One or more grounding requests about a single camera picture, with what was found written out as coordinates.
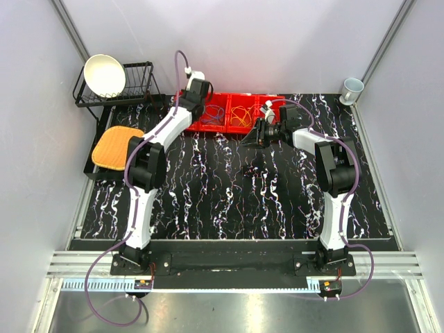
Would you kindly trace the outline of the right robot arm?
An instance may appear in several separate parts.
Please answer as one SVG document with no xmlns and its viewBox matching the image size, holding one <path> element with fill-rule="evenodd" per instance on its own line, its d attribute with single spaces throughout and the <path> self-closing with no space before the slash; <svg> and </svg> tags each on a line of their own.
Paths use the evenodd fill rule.
<svg viewBox="0 0 444 333">
<path fill-rule="evenodd" d="M 260 108 L 264 115 L 257 118 L 241 145 L 260 149 L 280 140 L 315 157 L 316 180 L 324 195 L 324 215 L 314 266 L 319 273 L 330 275 L 339 272 L 348 260 L 348 212 L 361 171 L 353 141 L 316 132 L 312 114 L 307 127 L 298 119 L 286 117 L 287 111 L 298 108 L 305 109 L 289 99 L 267 100 Z"/>
</svg>

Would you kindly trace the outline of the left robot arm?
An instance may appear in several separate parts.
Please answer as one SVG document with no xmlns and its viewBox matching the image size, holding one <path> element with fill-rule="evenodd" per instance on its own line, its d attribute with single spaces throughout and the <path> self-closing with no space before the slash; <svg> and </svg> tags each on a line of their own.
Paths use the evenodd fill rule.
<svg viewBox="0 0 444 333">
<path fill-rule="evenodd" d="M 128 143 L 124 182 L 130 192 L 126 232 L 115 249 L 126 267 L 136 275 L 150 267 L 148 245 L 151 240 L 151 212 L 158 189 L 167 176 L 166 153 L 173 143 L 205 111 L 212 84 L 202 78 L 190 78 L 185 91 L 175 99 L 165 118 L 142 137 Z"/>
</svg>

